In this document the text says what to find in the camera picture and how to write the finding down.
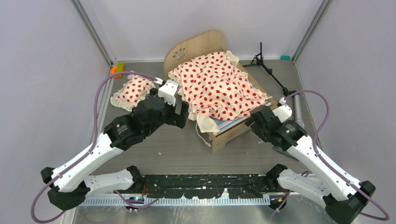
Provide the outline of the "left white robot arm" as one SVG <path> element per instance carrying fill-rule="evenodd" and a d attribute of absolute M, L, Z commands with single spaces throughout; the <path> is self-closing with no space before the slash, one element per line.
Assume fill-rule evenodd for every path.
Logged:
<path fill-rule="evenodd" d="M 94 195 L 127 189 L 132 193 L 140 192 L 145 178 L 135 166 L 104 175 L 92 175 L 92 172 L 131 146 L 143 142 L 164 124 L 184 128 L 189 104 L 182 102 L 180 113 L 176 113 L 179 88 L 177 82 L 167 80 L 158 89 L 151 89 L 131 113 L 116 117 L 73 159 L 57 168 L 44 168 L 41 175 L 50 187 L 47 193 L 50 203 L 61 210 L 70 210 Z"/>

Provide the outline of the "blue striped mattress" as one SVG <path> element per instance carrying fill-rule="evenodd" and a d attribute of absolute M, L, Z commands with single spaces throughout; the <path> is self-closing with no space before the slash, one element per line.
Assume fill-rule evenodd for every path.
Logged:
<path fill-rule="evenodd" d="M 222 133 L 230 128 L 233 128 L 234 126 L 238 125 L 239 123 L 243 123 L 246 119 L 248 119 L 248 117 L 242 117 L 242 118 L 233 119 L 233 120 L 213 119 L 213 121 L 218 126 L 219 133 Z"/>

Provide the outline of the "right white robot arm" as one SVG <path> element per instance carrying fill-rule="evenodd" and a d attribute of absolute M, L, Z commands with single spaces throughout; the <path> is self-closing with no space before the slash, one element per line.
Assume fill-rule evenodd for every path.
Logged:
<path fill-rule="evenodd" d="M 312 137 L 290 119 L 292 110 L 282 105 L 274 110 L 261 105 L 251 111 L 246 125 L 264 142 L 280 147 L 302 162 L 317 178 L 301 176 L 282 164 L 266 173 L 265 184 L 271 191 L 295 191 L 322 206 L 338 224 L 350 224 L 365 208 L 375 186 L 361 182 L 330 159 L 320 148 L 315 149 Z"/>

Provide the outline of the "wooden pet bed frame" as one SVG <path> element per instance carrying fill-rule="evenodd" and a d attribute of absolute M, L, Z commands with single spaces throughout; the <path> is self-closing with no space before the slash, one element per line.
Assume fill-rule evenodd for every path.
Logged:
<path fill-rule="evenodd" d="M 242 122 L 254 108 L 275 103 L 226 49 L 226 38 L 218 30 L 177 44 L 166 55 L 164 70 L 180 84 L 189 119 L 196 122 L 198 134 L 208 134 L 213 153 L 248 130 Z"/>

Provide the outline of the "strawberry print ruffled blanket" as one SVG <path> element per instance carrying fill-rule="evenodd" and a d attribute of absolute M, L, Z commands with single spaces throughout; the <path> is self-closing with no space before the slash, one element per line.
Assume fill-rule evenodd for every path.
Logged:
<path fill-rule="evenodd" d="M 271 98 L 256 88 L 248 74 L 237 68 L 239 59 L 230 51 L 197 56 L 179 64 L 168 77 L 180 85 L 178 94 L 189 103 L 189 119 L 202 133 L 219 133 L 213 119 L 248 117 Z"/>

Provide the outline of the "strawberry print small pillow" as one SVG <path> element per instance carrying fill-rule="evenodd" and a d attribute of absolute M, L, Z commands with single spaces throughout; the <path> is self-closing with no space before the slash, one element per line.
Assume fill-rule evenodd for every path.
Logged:
<path fill-rule="evenodd" d="M 123 84 L 123 88 L 110 97 L 111 105 L 122 108 L 128 112 L 144 100 L 150 94 L 150 90 L 155 88 L 154 82 L 139 75 L 128 75 L 128 81 Z"/>

